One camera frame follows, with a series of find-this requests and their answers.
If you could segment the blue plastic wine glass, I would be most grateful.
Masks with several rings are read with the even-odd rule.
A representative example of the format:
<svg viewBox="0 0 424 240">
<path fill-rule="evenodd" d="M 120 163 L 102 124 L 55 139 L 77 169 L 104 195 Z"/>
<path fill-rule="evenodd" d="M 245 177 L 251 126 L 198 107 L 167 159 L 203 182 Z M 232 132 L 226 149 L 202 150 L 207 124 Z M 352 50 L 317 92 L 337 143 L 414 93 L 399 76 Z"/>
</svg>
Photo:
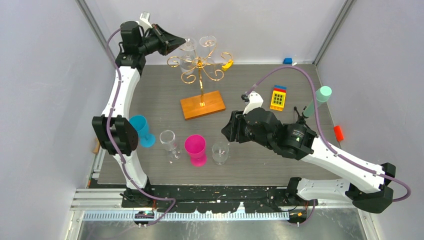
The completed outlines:
<svg viewBox="0 0 424 240">
<path fill-rule="evenodd" d="M 144 148 L 152 147 L 156 142 L 156 137 L 150 133 L 147 119 L 143 115 L 134 115 L 129 119 L 130 124 L 138 134 L 139 144 Z"/>
</svg>

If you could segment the clear ribbed wine glass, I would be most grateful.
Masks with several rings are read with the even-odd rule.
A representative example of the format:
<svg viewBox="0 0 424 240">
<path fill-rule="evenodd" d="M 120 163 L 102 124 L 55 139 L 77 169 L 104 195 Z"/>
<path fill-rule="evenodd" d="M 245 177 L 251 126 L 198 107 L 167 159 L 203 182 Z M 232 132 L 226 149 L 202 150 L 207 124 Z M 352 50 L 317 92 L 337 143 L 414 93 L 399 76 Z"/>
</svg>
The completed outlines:
<svg viewBox="0 0 424 240">
<path fill-rule="evenodd" d="M 223 165 L 229 157 L 229 143 L 216 142 L 212 146 L 212 158 L 217 165 Z"/>
</svg>

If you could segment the pink plastic wine glass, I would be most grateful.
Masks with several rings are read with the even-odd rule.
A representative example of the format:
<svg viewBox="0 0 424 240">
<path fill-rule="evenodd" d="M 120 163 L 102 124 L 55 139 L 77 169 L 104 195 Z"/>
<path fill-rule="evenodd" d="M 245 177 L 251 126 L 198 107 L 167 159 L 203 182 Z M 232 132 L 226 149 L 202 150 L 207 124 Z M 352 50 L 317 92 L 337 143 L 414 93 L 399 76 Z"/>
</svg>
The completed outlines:
<svg viewBox="0 0 424 240">
<path fill-rule="evenodd" d="M 207 163 L 206 140 L 199 134 L 190 135 L 184 142 L 184 148 L 195 167 L 202 167 Z"/>
</svg>

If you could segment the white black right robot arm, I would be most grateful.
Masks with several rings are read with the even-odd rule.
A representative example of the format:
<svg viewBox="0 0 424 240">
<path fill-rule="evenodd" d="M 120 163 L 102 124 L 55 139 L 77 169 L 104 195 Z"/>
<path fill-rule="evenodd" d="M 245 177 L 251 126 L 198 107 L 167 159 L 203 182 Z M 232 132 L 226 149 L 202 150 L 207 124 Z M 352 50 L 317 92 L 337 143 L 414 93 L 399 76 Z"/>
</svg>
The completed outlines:
<svg viewBox="0 0 424 240">
<path fill-rule="evenodd" d="M 291 177 L 285 198 L 291 205 L 316 199 L 352 203 L 365 212 L 380 214 L 393 202 L 394 191 L 390 180 L 396 167 L 361 160 L 324 140 L 315 131 L 300 122 L 281 123 L 276 116 L 263 108 L 244 114 L 232 111 L 222 134 L 229 142 L 255 142 L 275 154 L 319 166 L 339 176 L 333 180 L 312 180 Z"/>
</svg>

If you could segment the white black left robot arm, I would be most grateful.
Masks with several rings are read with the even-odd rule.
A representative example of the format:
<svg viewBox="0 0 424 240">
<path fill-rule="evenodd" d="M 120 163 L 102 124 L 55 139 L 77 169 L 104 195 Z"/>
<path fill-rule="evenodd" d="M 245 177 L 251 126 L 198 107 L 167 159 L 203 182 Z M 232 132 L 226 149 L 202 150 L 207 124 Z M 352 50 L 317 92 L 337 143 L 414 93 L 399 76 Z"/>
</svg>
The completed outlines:
<svg viewBox="0 0 424 240">
<path fill-rule="evenodd" d="M 166 56 L 186 43 L 186 39 L 164 30 L 158 24 L 143 27 L 137 21 L 120 25 L 109 41 L 120 34 L 119 53 L 108 53 L 115 70 L 115 78 L 108 102 L 101 115 L 91 124 L 102 149 L 119 164 L 129 191 L 135 190 L 134 200 L 148 207 L 154 199 L 147 190 L 150 185 L 137 154 L 139 136 L 128 119 L 135 88 L 146 64 L 146 56 L 159 53 Z"/>
</svg>

